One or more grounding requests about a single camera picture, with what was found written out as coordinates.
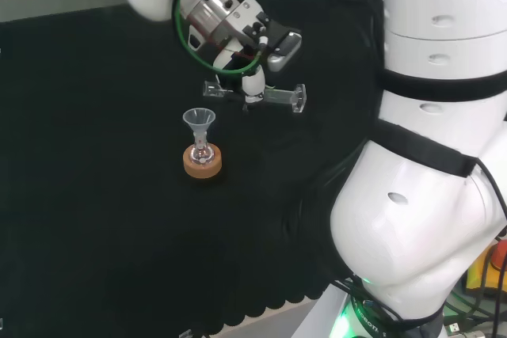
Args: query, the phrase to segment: red button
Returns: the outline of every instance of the red button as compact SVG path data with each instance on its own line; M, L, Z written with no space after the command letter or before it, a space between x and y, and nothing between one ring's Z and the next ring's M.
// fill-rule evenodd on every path
M501 265L504 263L505 255L507 255L507 241L499 241L493 251L491 264L500 271Z

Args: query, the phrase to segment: black cloth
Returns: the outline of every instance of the black cloth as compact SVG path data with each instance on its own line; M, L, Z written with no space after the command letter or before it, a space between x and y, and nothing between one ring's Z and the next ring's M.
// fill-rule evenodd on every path
M268 76L307 85L302 115L204 99L213 75L128 6L0 25L0 337L214 333L326 288L281 224L367 133L368 12L258 1L303 31L301 55ZM216 112L223 153L206 184L182 168L194 107ZM330 206L311 212L325 225Z

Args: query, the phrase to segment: black strap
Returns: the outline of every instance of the black strap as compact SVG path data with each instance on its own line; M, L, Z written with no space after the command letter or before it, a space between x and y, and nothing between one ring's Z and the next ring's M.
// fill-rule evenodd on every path
M402 97L434 102L468 102L494 97L507 90L507 71L483 78L427 79L377 70L379 86Z
M400 332L426 325L441 316L442 310L444 309L444 305L442 305L442 307L431 316L417 320L381 321L379 318L375 317L373 313L370 313L368 308L365 308L361 301L354 297L350 299L357 319L373 338L391 338L397 336Z
M396 124L377 120L370 139L398 156L458 177L468 177L476 159Z

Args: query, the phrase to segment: clear plastic funnel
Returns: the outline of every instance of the clear plastic funnel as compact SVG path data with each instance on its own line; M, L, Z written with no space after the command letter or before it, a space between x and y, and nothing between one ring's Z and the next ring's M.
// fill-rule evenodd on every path
M183 120L192 128L195 138L190 158L200 164L213 160L215 152L208 144L206 134L209 126L215 121L215 113L207 108L192 108L183 114Z

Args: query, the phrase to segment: green cable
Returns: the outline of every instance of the green cable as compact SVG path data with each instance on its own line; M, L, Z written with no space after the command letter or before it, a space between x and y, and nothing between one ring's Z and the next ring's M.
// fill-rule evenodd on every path
M181 27L181 14L180 14L180 0L176 0L176 7L174 9L174 16L173 16L173 22L176 25L177 30L177 37L180 39L181 44L185 48L185 50L202 66L208 68L209 70L213 70L217 74L223 74L223 75L241 75L245 72L252 70L254 67L257 66L259 63L259 60L261 59L261 54L257 53L255 56L255 59L248 65L243 67L242 69L236 69L236 70L224 70L219 69L217 67L214 67L213 65L210 65L206 61L204 61L194 50L192 50L187 42L185 41L185 38L183 36L183 31Z

